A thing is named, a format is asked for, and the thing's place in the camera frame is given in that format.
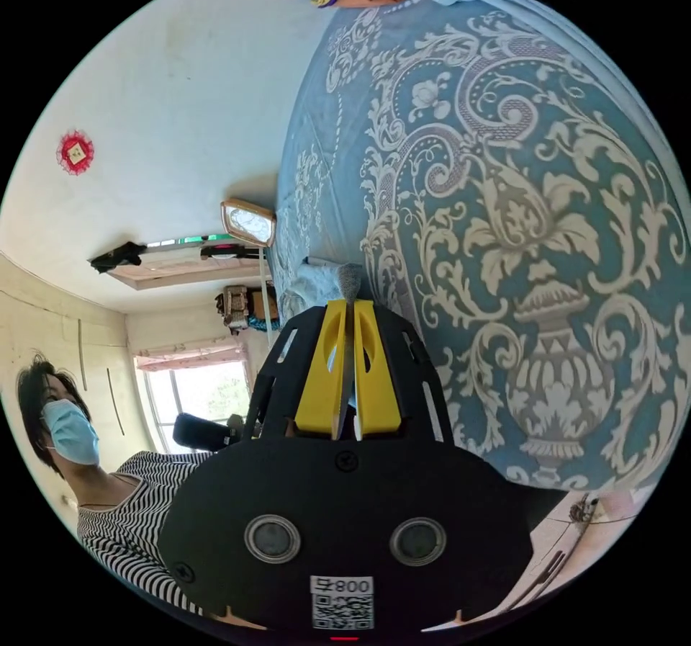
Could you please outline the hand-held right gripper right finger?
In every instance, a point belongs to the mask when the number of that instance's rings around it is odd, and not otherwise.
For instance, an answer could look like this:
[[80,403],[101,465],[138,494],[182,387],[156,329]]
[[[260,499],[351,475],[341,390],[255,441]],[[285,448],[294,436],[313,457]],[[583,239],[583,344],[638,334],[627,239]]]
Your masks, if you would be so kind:
[[370,300],[357,300],[354,304],[354,369],[361,438],[397,433],[401,415],[374,304]]

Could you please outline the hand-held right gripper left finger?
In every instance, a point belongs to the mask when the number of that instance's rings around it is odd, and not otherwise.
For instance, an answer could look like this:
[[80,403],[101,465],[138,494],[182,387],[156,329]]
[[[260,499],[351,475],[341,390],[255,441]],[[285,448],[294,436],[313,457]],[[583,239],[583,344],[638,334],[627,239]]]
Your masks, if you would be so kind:
[[324,308],[295,425],[301,434],[337,439],[344,396],[347,302],[333,300]]

